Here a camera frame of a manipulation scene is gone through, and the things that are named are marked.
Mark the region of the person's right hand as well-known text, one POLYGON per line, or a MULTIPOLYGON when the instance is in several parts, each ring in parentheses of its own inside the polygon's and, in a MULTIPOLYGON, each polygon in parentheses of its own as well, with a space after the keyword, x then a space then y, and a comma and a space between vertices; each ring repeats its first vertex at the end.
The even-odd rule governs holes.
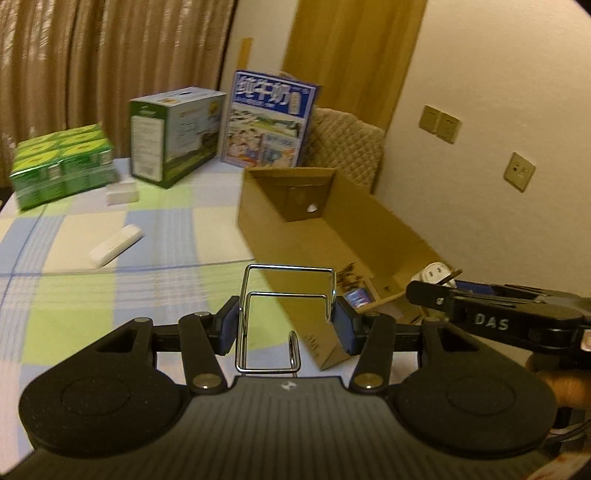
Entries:
POLYGON ((559 406, 575 410, 590 410, 589 371, 566 369, 558 358, 539 353, 533 353, 528 358, 526 368, 551 388, 559 406))

